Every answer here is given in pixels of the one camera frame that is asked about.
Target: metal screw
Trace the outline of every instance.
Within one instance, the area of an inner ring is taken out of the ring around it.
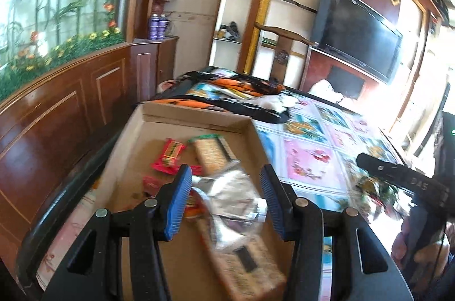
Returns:
[[[95,215],[99,218],[104,218],[107,215],[106,209],[97,209]]]
[[[359,214],[359,212],[354,208],[354,207],[348,207],[346,209],[346,213],[349,215],[349,216],[352,216],[352,217],[355,217]]]
[[[295,204],[298,206],[298,207],[307,207],[308,206],[308,200],[306,198],[303,198],[303,197],[299,197],[295,200]]]
[[[158,205],[158,201],[154,198],[149,198],[144,202],[145,207],[155,207]]]

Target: purple bottle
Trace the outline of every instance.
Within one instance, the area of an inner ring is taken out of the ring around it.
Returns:
[[[158,40],[164,39],[164,33],[166,32],[167,18],[166,15],[162,14],[160,21],[158,22]]]
[[[157,14],[153,14],[153,16],[148,19],[148,38],[150,40],[158,39],[159,22],[160,22],[160,18]]]

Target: wooden wainscoting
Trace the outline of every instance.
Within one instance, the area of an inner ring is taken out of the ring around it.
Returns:
[[[125,43],[82,57],[0,105],[0,257],[12,274],[24,235],[90,151],[87,141],[151,99],[157,78],[172,78],[176,41]]]

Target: wooden chair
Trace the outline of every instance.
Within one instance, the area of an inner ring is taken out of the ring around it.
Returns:
[[[284,82],[286,69],[288,67],[289,54],[294,41],[302,42],[308,46],[315,46],[317,43],[312,42],[303,36],[289,30],[285,30],[274,26],[264,26],[259,23],[254,24],[258,29],[268,31],[278,35],[277,45],[275,46],[274,62],[272,71],[270,72],[270,80],[275,79],[278,83]]]

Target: flat screen tv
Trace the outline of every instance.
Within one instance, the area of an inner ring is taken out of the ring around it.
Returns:
[[[390,83],[400,63],[401,33],[360,0],[321,0],[311,40],[316,48]]]

